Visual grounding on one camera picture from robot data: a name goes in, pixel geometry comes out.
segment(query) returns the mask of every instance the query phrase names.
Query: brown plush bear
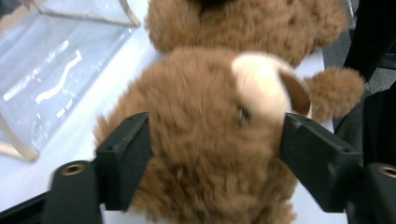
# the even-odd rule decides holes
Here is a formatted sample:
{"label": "brown plush bear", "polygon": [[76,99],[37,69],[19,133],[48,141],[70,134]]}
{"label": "brown plush bear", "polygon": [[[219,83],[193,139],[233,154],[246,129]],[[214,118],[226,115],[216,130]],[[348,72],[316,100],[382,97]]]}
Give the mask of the brown plush bear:
{"label": "brown plush bear", "polygon": [[154,158],[131,202],[148,219],[290,223],[297,180],[277,156],[285,113],[341,116],[362,92],[350,70],[302,81],[272,54],[182,48],[131,83],[95,136],[148,112]]}
{"label": "brown plush bear", "polygon": [[339,0],[150,0],[156,49],[225,47],[273,53],[297,66],[347,28]]}
{"label": "brown plush bear", "polygon": [[364,89],[351,70],[300,80],[293,67],[346,24],[337,0],[150,0],[149,38],[169,54],[95,130],[100,144],[148,112],[154,158],[132,207],[172,223],[290,223],[297,180],[277,156],[285,113],[340,117]]}

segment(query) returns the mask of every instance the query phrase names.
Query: brown teddy bear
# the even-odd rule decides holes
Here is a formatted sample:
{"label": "brown teddy bear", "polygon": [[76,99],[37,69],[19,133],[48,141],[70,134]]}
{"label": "brown teddy bear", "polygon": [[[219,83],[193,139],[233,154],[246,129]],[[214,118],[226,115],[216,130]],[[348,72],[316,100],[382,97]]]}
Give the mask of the brown teddy bear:
{"label": "brown teddy bear", "polygon": [[[148,112],[154,158],[132,207],[153,221],[290,223],[297,180],[277,156],[285,113],[322,121],[347,113],[362,92],[349,70],[302,81],[272,54],[183,48],[131,83],[95,136],[100,144]],[[325,109],[310,111],[311,102]]]}
{"label": "brown teddy bear", "polygon": [[347,14],[339,0],[150,0],[146,27],[161,52],[260,50],[297,66],[347,28]]}
{"label": "brown teddy bear", "polygon": [[95,130],[99,145],[148,112],[154,158],[132,207],[172,223],[294,220],[297,179],[277,156],[285,113],[343,116],[364,83],[337,68],[300,80],[293,67],[346,23],[334,0],[150,0],[149,38],[169,54]]}

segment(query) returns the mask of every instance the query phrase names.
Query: transparent plastic container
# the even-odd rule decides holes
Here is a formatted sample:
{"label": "transparent plastic container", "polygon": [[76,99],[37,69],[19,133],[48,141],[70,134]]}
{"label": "transparent plastic container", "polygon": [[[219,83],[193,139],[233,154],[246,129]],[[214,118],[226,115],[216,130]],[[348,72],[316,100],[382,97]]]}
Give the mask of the transparent plastic container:
{"label": "transparent plastic container", "polygon": [[127,0],[47,0],[38,9],[41,13],[65,17],[139,25]]}
{"label": "transparent plastic container", "polygon": [[0,151],[34,160],[134,29],[32,13],[0,35]]}

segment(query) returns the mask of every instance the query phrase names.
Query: black button eye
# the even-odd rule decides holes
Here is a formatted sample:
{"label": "black button eye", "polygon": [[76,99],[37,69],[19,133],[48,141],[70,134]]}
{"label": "black button eye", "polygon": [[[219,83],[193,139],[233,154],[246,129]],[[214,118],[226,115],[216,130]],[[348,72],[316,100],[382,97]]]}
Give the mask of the black button eye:
{"label": "black button eye", "polygon": [[250,119],[250,114],[245,108],[239,108],[240,119]]}

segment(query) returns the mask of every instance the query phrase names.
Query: white table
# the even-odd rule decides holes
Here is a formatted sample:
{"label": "white table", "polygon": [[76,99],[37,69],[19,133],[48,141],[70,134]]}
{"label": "white table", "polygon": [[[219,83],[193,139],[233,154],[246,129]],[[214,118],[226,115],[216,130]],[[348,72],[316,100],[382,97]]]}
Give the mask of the white table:
{"label": "white table", "polygon": [[[131,7],[143,21],[148,2],[133,1]],[[142,24],[97,78],[61,129],[41,150],[35,163],[0,155],[0,212],[49,190],[51,174],[59,166],[70,161],[92,160],[92,130],[97,116],[112,108],[128,82],[138,77],[142,69],[162,57],[150,44]],[[297,73],[312,76],[323,69],[323,57],[319,51],[305,59]],[[332,129],[330,122],[325,126]],[[298,214],[295,223],[347,223],[345,214],[323,213],[302,185],[298,186],[292,202]],[[104,220],[105,223],[146,223],[144,215],[135,213],[105,211]]]}

